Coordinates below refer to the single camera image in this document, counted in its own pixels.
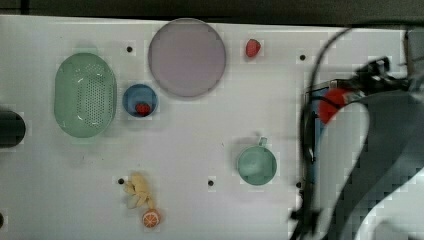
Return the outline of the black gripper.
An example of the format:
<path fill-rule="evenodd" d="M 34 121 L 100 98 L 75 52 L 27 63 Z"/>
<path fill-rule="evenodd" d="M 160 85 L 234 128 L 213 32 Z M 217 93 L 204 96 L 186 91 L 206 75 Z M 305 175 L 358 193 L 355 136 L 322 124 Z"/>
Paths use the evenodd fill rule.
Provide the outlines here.
<path fill-rule="evenodd" d="M 347 81 L 347 100 L 360 98 L 387 91 L 403 90 L 409 87 L 407 78 L 396 78 L 389 74 L 390 60 L 382 57 L 368 62 L 358 68 L 353 76 Z"/>

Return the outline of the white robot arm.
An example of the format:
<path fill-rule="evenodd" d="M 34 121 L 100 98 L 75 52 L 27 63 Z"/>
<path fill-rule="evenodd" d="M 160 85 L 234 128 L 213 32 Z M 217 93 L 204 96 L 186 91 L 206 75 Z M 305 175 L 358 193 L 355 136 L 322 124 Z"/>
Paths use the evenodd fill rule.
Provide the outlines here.
<path fill-rule="evenodd" d="M 423 169 L 423 74 L 397 79 L 386 65 L 343 82 L 356 95 L 318 142 L 310 240 L 356 240 L 372 209 Z"/>

